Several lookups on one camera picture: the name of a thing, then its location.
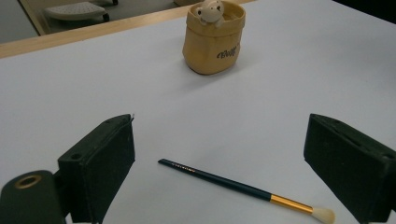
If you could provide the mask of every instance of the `toy head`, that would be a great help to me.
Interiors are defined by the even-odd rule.
[[[220,0],[205,0],[196,8],[196,15],[203,21],[215,22],[222,18],[224,5]]]

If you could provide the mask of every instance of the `brush bristle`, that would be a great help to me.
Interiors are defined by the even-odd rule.
[[[315,217],[325,224],[333,224],[335,221],[334,212],[326,208],[313,208],[312,217]]]

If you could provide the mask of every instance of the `makeup brush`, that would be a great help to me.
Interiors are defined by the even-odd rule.
[[[259,199],[264,199],[267,202],[270,203],[275,203],[308,215],[311,215],[312,217],[315,217],[316,219],[320,220],[322,223],[325,224],[332,224],[334,223],[335,220],[335,215],[334,212],[330,209],[326,208],[316,208],[316,207],[311,207],[309,205],[303,204],[303,203],[297,203],[293,200],[272,194],[270,192],[267,192],[262,189],[256,189],[253,188],[249,185],[242,184],[218,175],[212,175],[210,173],[200,171],[194,168],[191,168],[189,166],[185,166],[179,163],[176,163],[174,161],[169,161],[166,159],[159,160],[158,163],[172,167],[174,169],[177,169],[183,173],[193,175],[196,177],[199,177],[203,180],[212,182],[217,185],[221,185],[225,188],[228,189],[233,189],[245,194],[248,194],[250,196],[259,198]]]

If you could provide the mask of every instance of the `pen holder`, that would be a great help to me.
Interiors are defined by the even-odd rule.
[[[212,75],[236,62],[240,50],[245,10],[239,5],[223,1],[222,25],[202,24],[195,11],[202,3],[190,7],[187,14],[183,56],[187,65],[201,75]]]

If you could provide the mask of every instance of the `stuffed animal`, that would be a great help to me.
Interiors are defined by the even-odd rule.
[[[224,22],[224,5],[220,0],[205,0],[195,9],[195,13],[201,19],[202,25],[214,22],[216,27],[220,27]]]

